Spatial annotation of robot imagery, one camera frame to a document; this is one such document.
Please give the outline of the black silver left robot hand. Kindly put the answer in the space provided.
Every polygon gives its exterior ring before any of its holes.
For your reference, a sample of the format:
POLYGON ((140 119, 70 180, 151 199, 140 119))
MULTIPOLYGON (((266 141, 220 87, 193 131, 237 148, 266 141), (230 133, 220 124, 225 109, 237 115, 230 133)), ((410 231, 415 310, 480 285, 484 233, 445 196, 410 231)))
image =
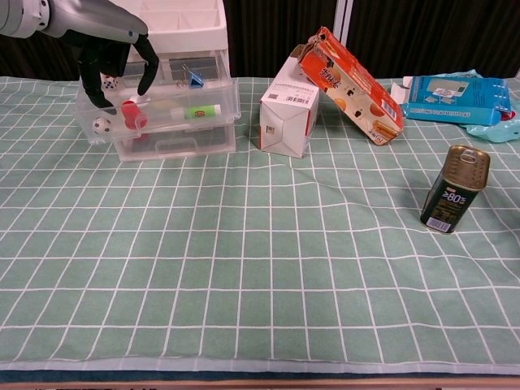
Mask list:
POLYGON ((72 49, 89 100, 110 115, 117 110, 102 92, 101 74, 122 76, 131 47, 145 60, 137 92, 144 95, 157 74, 159 58, 146 23, 111 1, 50 1, 50 19, 42 32, 72 49))

